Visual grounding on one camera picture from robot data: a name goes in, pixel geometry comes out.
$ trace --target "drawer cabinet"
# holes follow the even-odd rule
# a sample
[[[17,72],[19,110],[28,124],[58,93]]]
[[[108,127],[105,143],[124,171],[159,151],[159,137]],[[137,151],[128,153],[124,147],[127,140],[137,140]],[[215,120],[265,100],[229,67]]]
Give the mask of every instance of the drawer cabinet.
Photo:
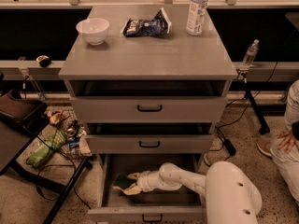
[[[121,35],[132,14],[154,17],[156,5],[94,6],[90,18],[110,22],[99,46],[79,36],[59,76],[86,140],[102,167],[95,222],[205,219],[198,194],[182,187],[126,196],[118,175],[157,170],[164,162],[197,172],[214,139],[236,71],[206,14],[200,36],[185,32],[188,5],[164,5],[173,27],[166,37]]]

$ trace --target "black handle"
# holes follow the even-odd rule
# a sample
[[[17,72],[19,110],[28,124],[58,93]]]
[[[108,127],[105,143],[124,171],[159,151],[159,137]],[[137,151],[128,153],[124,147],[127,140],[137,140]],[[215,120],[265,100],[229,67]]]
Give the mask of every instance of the black handle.
[[[156,219],[156,220],[146,220],[144,214],[142,215],[142,221],[143,222],[149,222],[149,223],[152,223],[152,222],[161,222],[162,219],[163,219],[163,215],[162,214],[160,214],[160,218]]]
[[[160,112],[162,110],[162,105],[157,105],[156,107],[138,105],[137,109],[139,112]]]
[[[139,146],[140,147],[145,147],[145,148],[156,148],[160,146],[160,141],[157,142],[142,142],[139,141]]]

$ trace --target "person's leg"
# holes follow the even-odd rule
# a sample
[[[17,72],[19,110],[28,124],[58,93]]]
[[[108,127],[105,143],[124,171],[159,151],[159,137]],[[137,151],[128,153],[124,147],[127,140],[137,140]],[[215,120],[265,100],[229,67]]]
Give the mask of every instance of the person's leg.
[[[288,130],[292,128],[294,122],[299,120],[299,80],[294,82],[289,89],[284,118]],[[282,140],[276,139],[272,142],[272,160],[288,184],[292,197],[299,204],[299,150],[297,146],[294,146],[289,153],[284,151],[286,147],[278,149],[278,144]]]

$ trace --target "white robotic arm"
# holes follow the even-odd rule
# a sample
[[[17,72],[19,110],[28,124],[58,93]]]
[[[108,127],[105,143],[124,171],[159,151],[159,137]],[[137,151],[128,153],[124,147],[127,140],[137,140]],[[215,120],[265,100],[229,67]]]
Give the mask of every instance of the white robotic arm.
[[[182,185],[206,197],[208,224],[255,224],[262,197],[253,183],[235,165],[226,161],[213,164],[206,175],[185,171],[173,163],[159,171],[145,171],[136,177],[142,191],[175,190]]]

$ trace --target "clear water bottle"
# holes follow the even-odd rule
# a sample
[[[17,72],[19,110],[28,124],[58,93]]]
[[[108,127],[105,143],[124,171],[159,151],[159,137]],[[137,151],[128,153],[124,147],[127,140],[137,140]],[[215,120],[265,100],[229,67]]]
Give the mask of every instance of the clear water bottle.
[[[255,59],[256,54],[259,50],[259,40],[255,39],[246,51],[243,59],[242,68],[249,69],[250,65]]]
[[[203,32],[208,0],[191,0],[187,19],[187,33],[200,35]]]

